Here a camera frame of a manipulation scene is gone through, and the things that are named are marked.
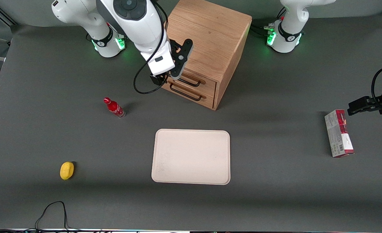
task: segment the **white robotic arm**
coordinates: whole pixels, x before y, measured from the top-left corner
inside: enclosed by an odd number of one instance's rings
[[[279,53],[291,52],[302,36],[301,31],[309,19],[308,6],[322,6],[336,0],[280,0],[287,12],[283,20],[270,23],[267,44]]]
[[[123,35],[109,27],[96,9],[95,0],[55,0],[51,9],[62,22],[82,26],[103,57],[116,56],[125,48]]]
[[[181,46],[169,40],[161,15],[151,0],[100,1],[148,62],[154,77],[170,72],[172,78],[180,78],[192,51],[192,41],[185,41],[186,49],[181,49],[179,55],[176,47]]]

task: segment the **white tray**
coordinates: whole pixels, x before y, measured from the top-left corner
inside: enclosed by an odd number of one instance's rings
[[[217,130],[158,130],[152,179],[163,183],[228,184],[230,135]]]

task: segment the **wooden cabinet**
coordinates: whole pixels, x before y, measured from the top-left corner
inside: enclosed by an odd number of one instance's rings
[[[169,15],[168,36],[194,49],[179,80],[163,88],[216,110],[240,61],[252,18],[204,0],[180,0]]]

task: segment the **power cord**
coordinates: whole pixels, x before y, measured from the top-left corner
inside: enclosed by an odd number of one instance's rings
[[[160,49],[160,46],[164,40],[164,29],[167,29],[168,28],[168,16],[166,15],[164,9],[155,1],[155,0],[151,0],[152,4],[154,4],[157,12],[158,12],[158,16],[160,17],[160,21],[161,21],[161,40],[159,41],[158,43],[158,46],[157,48],[155,49],[155,51],[152,53],[152,55],[146,60],[145,64],[141,66],[141,68],[138,70],[138,72],[136,72],[136,75],[135,77],[133,78],[133,88],[135,89],[136,92],[138,92],[139,94],[151,94],[155,91],[157,91],[158,89],[160,89],[166,82],[166,80],[168,79],[168,75],[166,74],[166,77],[164,79],[164,81],[162,82],[161,85],[159,85],[157,88],[151,90],[151,91],[148,91],[148,92],[141,92],[139,91],[137,88],[136,88],[136,79],[138,78],[138,75],[139,73],[142,71],[143,68],[145,68],[145,66],[148,64],[148,62],[155,56],[155,54],[158,52],[158,50]],[[166,18],[166,26],[164,28],[164,21],[163,21],[163,18],[161,16],[161,13],[160,11],[157,9],[157,7],[159,9],[161,9],[161,11],[164,13],[164,16]]]
[[[254,32],[255,34],[257,34],[257,35],[259,35],[259,36],[262,36],[262,37],[266,37],[267,35],[266,34],[262,34],[262,33],[260,33],[260,32],[258,32],[258,31],[256,31],[256,30],[262,30],[262,31],[264,31],[264,29],[263,28],[261,28],[261,27],[259,27],[259,26],[256,26],[256,25],[253,25],[253,24],[251,24],[250,25],[250,31],[252,31],[252,32]]]
[[[382,105],[379,103],[378,101],[378,98],[375,96],[375,81],[376,81],[376,78],[378,77],[378,75],[382,72],[382,69],[380,69],[379,71],[376,72],[376,74],[374,75],[373,77],[373,81],[371,83],[371,95],[372,95],[372,98],[374,99],[374,102],[375,102],[375,105],[378,107],[378,108],[381,108],[382,109]]]
[[[44,230],[39,228],[39,222],[44,217],[44,214],[46,213],[47,209],[56,203],[61,203],[63,205],[63,211],[64,211],[64,229],[65,230]],[[70,227],[67,220],[67,212],[66,212],[66,206],[64,205],[64,202],[57,201],[52,202],[44,209],[41,216],[37,219],[37,221],[34,224],[34,228],[29,228],[25,230],[13,230],[13,229],[0,229],[0,233],[78,233],[78,232],[92,232],[93,230],[80,230],[77,228]],[[112,230],[112,232],[120,232],[123,230]],[[93,233],[109,233],[110,231],[93,231]]]
[[[279,13],[277,14],[276,18],[280,18],[280,16],[282,16],[284,13],[286,12],[286,7],[283,6],[283,8],[279,11]]]

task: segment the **metal handle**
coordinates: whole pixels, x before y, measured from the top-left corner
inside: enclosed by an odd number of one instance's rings
[[[178,93],[178,94],[181,94],[181,95],[183,95],[183,96],[186,96],[186,97],[188,97],[188,98],[190,98],[190,99],[192,99],[192,100],[194,100],[194,101],[200,101],[201,98],[203,97],[202,95],[200,95],[199,98],[194,98],[194,97],[192,97],[192,96],[190,96],[190,95],[188,95],[188,94],[182,93],[182,92],[179,91],[179,90],[175,90],[175,89],[173,89],[173,88],[172,88],[172,85],[174,85],[174,84],[172,83],[171,85],[169,85],[169,88],[170,88],[171,90],[175,91],[175,92]]]
[[[192,84],[192,83],[190,83],[190,82],[188,82],[188,81],[185,81],[184,79],[181,79],[181,78],[179,78],[178,80],[181,81],[181,82],[183,82],[183,83],[185,83],[185,84],[190,85],[191,87],[197,87],[197,86],[199,86],[200,83],[201,83],[201,81],[198,81],[197,84]]]

